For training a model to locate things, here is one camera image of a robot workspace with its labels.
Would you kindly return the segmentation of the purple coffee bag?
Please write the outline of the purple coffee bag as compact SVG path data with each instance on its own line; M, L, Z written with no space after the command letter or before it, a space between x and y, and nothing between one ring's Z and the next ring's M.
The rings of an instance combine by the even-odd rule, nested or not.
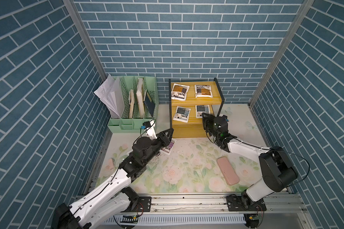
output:
M175 142L176 142L176 140L174 138L172 138L170 144L168 146L162 148L161 151L167 155L170 155Z

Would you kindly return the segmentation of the teal coffee bag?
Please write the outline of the teal coffee bag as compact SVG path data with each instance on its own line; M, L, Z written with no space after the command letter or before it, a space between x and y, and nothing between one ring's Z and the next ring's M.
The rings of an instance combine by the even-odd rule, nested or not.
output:
M203 118L203 114L211 114L210 105L196 105L196 118Z
M183 122L183 123L188 123L190 112L191 112L190 108L177 106L175 114L173 116L173 120Z

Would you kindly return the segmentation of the wooden black-frame three-tier shelf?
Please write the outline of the wooden black-frame three-tier shelf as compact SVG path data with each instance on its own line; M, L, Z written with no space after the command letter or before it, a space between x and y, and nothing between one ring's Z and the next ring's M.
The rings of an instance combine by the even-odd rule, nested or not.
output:
M173 137L205 137L202 115L219 115L225 102L218 79L202 82L177 82L169 79L168 83Z

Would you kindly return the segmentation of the yellow coffee bag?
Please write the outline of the yellow coffee bag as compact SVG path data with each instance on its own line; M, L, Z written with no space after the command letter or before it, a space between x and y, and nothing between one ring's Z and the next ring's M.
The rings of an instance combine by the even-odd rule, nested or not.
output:
M187 93L190 89L189 85L173 84L171 90L171 99L178 101L185 101L187 98Z
M210 85L195 85L195 97L213 98L212 87Z

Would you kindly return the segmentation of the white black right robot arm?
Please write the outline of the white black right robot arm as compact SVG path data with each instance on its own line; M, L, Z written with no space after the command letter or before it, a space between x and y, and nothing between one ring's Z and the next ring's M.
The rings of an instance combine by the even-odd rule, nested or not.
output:
M225 115L202 114L203 128L221 150L246 157L260 165L261 179L241 193L238 203L249 210L274 192L287 188L298 178L288 154L281 147L263 148L247 143L228 132Z

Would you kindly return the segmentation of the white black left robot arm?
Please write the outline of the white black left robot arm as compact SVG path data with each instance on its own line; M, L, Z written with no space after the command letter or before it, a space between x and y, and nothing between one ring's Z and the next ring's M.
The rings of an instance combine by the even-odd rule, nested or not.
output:
M129 155L118 169L96 189L70 205L62 203L54 210L52 229L95 229L108 218L136 208L138 194L131 183L146 170L147 164L161 149L169 146L174 129L153 137L136 140Z

